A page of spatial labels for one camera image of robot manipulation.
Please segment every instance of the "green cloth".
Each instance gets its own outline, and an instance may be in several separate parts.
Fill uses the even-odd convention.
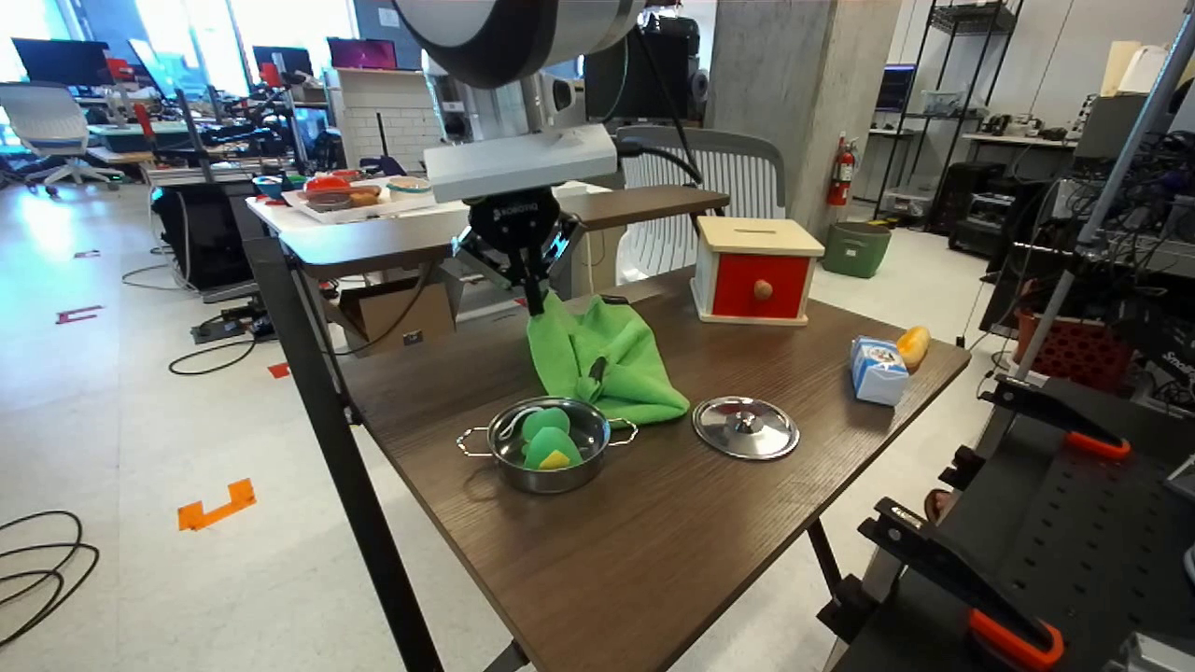
[[[527,322],[527,343],[550,395],[584,399],[606,419],[634,426],[685,416],[649,324],[631,307],[594,299],[570,314],[546,294],[546,310]]]

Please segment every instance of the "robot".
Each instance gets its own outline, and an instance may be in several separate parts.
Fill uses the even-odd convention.
[[[642,0],[395,0],[405,30],[465,86],[469,147],[438,147],[426,172],[439,203],[469,207],[469,232],[455,243],[487,273],[521,287],[541,314],[550,264],[575,226],[551,186],[617,172],[617,147],[599,122],[555,127],[546,65],[599,51],[639,19]]]

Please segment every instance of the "floor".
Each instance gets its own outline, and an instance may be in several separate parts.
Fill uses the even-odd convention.
[[[190,324],[216,307],[177,287],[155,253],[160,226],[146,200],[146,186],[65,186],[59,203],[0,190],[0,522],[65,507],[103,553],[59,613],[0,650],[0,667],[403,667],[296,386],[270,374],[278,348],[263,343],[212,378],[166,374],[166,363],[194,348]],[[816,273],[812,294],[972,343],[977,273],[980,262],[949,253],[945,241],[897,232],[875,282]],[[54,324],[59,310],[90,317]],[[989,406],[973,394],[995,348],[1003,343],[980,339],[972,370],[826,511],[848,570],[863,570],[870,555],[855,536],[870,506],[919,506],[954,445],[977,439]],[[444,667],[485,667],[506,630],[370,439],[357,441]],[[184,506],[212,507],[237,478],[256,488],[251,507],[202,536],[177,531]],[[0,549],[62,536],[59,522],[0,531]],[[812,619],[820,607],[812,553],[795,541],[675,667],[812,672],[833,650],[833,634]],[[0,607],[0,640],[28,610]]]

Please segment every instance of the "trash bin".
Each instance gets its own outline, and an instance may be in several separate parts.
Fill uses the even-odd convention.
[[[891,228],[870,221],[827,226],[820,264],[842,277],[875,277],[886,262]]]

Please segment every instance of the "metal bowl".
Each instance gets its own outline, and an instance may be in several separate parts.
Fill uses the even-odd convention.
[[[521,419],[538,410],[562,410],[570,421],[570,445],[577,447],[577,462],[562,472],[533,472],[521,462]],[[560,497],[598,478],[598,466],[607,447],[631,445],[639,426],[607,421],[598,406],[575,399],[527,399],[494,416],[485,426],[469,426],[455,439],[455,447],[465,461],[487,461],[499,466],[502,483],[517,493]]]

